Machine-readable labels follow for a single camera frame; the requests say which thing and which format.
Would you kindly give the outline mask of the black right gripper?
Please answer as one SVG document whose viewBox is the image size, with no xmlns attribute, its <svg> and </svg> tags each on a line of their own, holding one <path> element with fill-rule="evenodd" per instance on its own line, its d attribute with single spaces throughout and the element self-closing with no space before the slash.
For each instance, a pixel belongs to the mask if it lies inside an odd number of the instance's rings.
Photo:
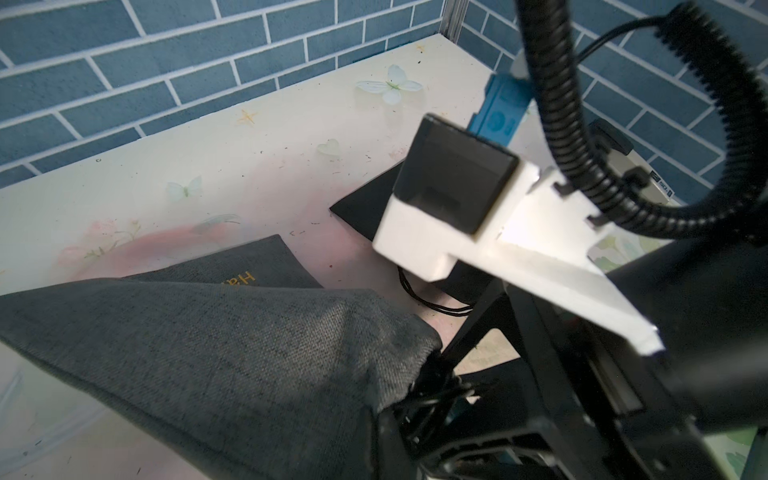
<svg viewBox="0 0 768 480">
<path fill-rule="evenodd" d="M 537 383 L 544 393 L 567 388 L 606 443 L 615 478 L 725 478 L 694 416 L 624 338 L 519 287 L 489 283 L 441 353 L 445 366 L 493 329 L 509 340 L 510 303 Z M 477 400 L 420 438 L 417 463 L 439 479 L 574 479 L 576 457 L 534 376 L 520 359 L 464 376 L 463 392 Z"/>
</svg>

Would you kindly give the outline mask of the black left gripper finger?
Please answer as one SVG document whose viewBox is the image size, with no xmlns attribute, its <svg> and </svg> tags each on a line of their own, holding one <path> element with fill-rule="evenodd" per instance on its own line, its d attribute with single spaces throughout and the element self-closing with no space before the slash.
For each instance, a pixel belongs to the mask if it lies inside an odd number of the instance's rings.
<svg viewBox="0 0 768 480">
<path fill-rule="evenodd" d="M 375 426 L 374 478 L 378 480 L 416 480 L 417 465 L 409 456 L 399 424 L 391 410 L 383 410 Z"/>
</svg>

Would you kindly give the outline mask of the grey hair dryer bag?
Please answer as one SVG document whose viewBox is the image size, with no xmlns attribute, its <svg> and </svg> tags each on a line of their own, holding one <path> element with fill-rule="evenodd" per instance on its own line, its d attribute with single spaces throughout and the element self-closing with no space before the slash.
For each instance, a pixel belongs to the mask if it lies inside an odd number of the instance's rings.
<svg viewBox="0 0 768 480">
<path fill-rule="evenodd" d="M 439 334 L 328 290 L 278 236 L 122 279 L 8 294 L 1 340 L 213 479 L 361 479 L 372 424 Z"/>
</svg>

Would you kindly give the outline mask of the black hair dryer bag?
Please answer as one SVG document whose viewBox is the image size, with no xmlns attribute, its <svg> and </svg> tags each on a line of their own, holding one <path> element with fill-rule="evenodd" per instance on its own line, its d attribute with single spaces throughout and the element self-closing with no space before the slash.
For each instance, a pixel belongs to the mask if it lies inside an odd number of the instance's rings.
<svg viewBox="0 0 768 480">
<path fill-rule="evenodd" d="M 400 169 L 401 163 L 395 164 L 338 200 L 329 208 L 330 212 L 373 241 Z M 491 281 L 492 277 L 487 273 L 458 261 L 446 279 L 432 285 L 455 300 L 471 305 L 480 299 Z"/>
</svg>

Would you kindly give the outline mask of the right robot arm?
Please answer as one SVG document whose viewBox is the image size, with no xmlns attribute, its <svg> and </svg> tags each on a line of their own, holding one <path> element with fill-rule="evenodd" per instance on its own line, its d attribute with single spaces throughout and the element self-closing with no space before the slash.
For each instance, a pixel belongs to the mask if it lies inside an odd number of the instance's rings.
<svg viewBox="0 0 768 480">
<path fill-rule="evenodd" d="M 524 43 L 544 104 L 544 133 L 566 174 L 560 199 L 585 194 L 600 224 L 663 241 L 609 273 L 661 331 L 641 355 L 544 294 L 493 282 L 444 352 L 462 358 L 499 328 L 520 358 L 457 381 L 410 435 L 426 467 L 484 479 L 719 479 L 704 438 L 767 428 L 767 103 L 743 55 L 701 9 L 682 3 L 652 24 L 703 82 L 727 151 L 714 190 L 688 207 L 654 207 L 634 175 L 613 174 L 576 92 L 580 55 L 562 1 L 522 1 Z"/>
</svg>

